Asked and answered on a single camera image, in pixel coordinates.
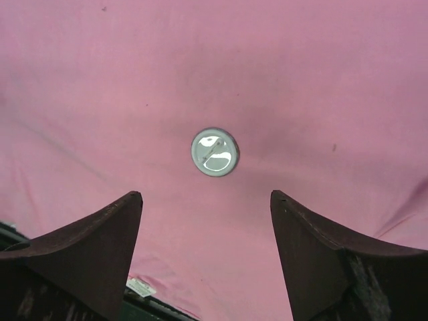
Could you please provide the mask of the pink t-shirt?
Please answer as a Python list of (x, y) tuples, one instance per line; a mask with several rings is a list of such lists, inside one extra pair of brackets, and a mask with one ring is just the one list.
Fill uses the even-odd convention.
[[(239, 146), (200, 172), (195, 135)], [(426, 1), (2, 1), (1, 220), (37, 237), (129, 191), (130, 275), (200, 320), (290, 320), (281, 190), (427, 248)]]

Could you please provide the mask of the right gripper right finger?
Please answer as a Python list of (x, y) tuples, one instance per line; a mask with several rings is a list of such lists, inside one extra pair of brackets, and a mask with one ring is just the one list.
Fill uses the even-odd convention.
[(293, 319), (427, 319), (425, 250), (353, 231), (281, 191), (270, 210)]

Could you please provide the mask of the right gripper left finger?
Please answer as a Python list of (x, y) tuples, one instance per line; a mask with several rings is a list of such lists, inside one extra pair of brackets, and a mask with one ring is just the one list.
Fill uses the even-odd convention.
[(105, 208), (1, 252), (2, 320), (118, 320), (143, 200)]

